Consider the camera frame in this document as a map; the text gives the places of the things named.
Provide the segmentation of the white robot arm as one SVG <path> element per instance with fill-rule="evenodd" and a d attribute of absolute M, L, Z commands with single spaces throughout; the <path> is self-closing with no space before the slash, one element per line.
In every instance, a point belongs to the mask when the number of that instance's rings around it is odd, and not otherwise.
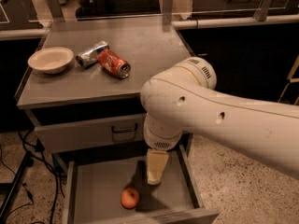
<path fill-rule="evenodd" d="M 298 178 L 299 106 L 228 95 L 216 83 L 199 57 L 149 79 L 140 92 L 146 143 L 174 146 L 182 133 L 196 133 Z"/>

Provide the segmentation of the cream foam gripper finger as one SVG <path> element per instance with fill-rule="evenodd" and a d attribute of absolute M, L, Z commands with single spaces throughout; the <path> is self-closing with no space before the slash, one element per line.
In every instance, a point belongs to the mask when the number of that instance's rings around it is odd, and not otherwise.
<path fill-rule="evenodd" d="M 164 169 L 168 163 L 169 154 L 166 151 L 149 149 L 147 152 L 147 178 L 150 185 L 161 182 Z"/>

